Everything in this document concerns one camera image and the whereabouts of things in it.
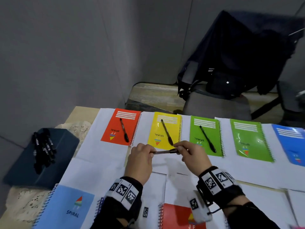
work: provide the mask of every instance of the green notebook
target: green notebook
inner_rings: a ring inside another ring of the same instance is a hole
[[[216,153],[210,149],[209,143],[199,126],[204,129],[207,137],[215,147]],[[219,121],[216,119],[191,116],[190,142],[204,147],[208,155],[222,157]]]
[[[230,119],[236,152],[239,156],[274,162],[261,123]]]

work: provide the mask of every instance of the yellow notebook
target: yellow notebook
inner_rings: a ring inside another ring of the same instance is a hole
[[[161,119],[163,119],[173,143],[177,143],[181,140],[182,117],[180,115],[155,112],[148,143],[159,149],[173,149],[174,147],[168,142],[168,137],[162,125]]]

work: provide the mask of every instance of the red notebook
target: red notebook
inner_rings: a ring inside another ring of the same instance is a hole
[[[165,203],[160,210],[159,229],[206,229],[206,223],[196,224],[191,208]]]
[[[108,123],[104,135],[101,138],[101,141],[120,145],[130,145],[135,134],[135,129],[138,125],[140,114],[140,111],[116,108]],[[129,142],[125,141],[124,131],[120,119],[123,121]]]

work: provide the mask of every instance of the person's left hand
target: person's left hand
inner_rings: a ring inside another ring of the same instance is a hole
[[[144,185],[153,171],[152,159],[156,149],[151,145],[139,143],[128,156],[124,176],[132,177]]]

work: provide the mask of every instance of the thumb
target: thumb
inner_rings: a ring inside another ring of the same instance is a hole
[[[148,154],[148,164],[151,165],[152,164],[152,161],[153,161],[153,156],[154,154],[153,153],[149,153]]]
[[[178,146],[178,151],[183,157],[189,156],[189,152],[183,147],[183,146]]]

